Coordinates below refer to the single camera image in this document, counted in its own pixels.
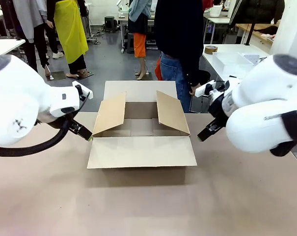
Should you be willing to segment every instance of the black cable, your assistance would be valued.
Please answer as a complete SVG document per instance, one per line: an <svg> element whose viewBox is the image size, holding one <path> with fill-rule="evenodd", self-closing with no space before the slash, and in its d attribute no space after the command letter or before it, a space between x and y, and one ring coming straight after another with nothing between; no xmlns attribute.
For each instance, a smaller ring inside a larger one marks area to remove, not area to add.
<svg viewBox="0 0 297 236"><path fill-rule="evenodd" d="M56 144L58 144L68 133L72 120L73 115L67 115L67 119L63 123L62 128L59 130L59 132L50 140L34 145L32 147L18 147L18 148L6 148L6 147L0 147L0 156L1 157L20 157L20 156L27 156L32 155L41 151L44 151L46 149L49 149Z"/></svg>

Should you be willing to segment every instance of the black jacket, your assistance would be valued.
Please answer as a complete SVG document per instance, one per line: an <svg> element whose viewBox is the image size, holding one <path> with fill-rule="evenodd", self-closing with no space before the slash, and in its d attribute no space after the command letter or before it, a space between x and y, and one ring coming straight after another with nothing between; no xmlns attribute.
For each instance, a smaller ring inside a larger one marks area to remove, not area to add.
<svg viewBox="0 0 297 236"><path fill-rule="evenodd" d="M243 0L231 25L234 26L234 24L241 23L251 24L256 15L258 1L260 1L260 7L256 23L270 24L274 19L276 24L277 21L281 19L285 9L284 0Z"/></svg>
<svg viewBox="0 0 297 236"><path fill-rule="evenodd" d="M202 0L158 0L155 38L162 52L180 60L190 86L200 82L199 58L203 53Z"/></svg>
<svg viewBox="0 0 297 236"><path fill-rule="evenodd" d="M130 33L147 34L148 17L144 13L141 13L135 22L133 22L129 19L128 29L129 29Z"/></svg>

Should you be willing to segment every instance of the orange pants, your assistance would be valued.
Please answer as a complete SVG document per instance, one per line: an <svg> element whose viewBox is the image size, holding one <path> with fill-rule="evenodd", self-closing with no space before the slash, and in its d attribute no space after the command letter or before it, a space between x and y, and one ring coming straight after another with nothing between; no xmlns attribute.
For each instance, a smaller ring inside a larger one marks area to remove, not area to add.
<svg viewBox="0 0 297 236"><path fill-rule="evenodd" d="M145 50L146 35L141 33L134 33L134 51L136 58L146 57Z"/></svg>

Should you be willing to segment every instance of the plastic container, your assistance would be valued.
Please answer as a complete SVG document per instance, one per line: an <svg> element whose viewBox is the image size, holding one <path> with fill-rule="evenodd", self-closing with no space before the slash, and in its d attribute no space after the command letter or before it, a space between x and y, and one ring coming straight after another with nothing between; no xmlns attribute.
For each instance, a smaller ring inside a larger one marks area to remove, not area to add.
<svg viewBox="0 0 297 236"><path fill-rule="evenodd" d="M219 17L222 10L222 5L213 6L210 10L210 17Z"/></svg>
<svg viewBox="0 0 297 236"><path fill-rule="evenodd" d="M220 74L226 77L236 76L240 79L255 66L240 53L213 53L213 63Z"/></svg>

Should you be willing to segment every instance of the shoe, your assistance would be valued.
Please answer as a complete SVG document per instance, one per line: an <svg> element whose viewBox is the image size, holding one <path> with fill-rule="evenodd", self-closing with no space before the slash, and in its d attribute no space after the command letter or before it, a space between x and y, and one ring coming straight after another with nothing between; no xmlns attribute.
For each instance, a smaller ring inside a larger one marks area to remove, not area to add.
<svg viewBox="0 0 297 236"><path fill-rule="evenodd" d="M61 58L63 56L64 56L64 54L62 52L52 53L52 58L53 59L59 59L59 58Z"/></svg>

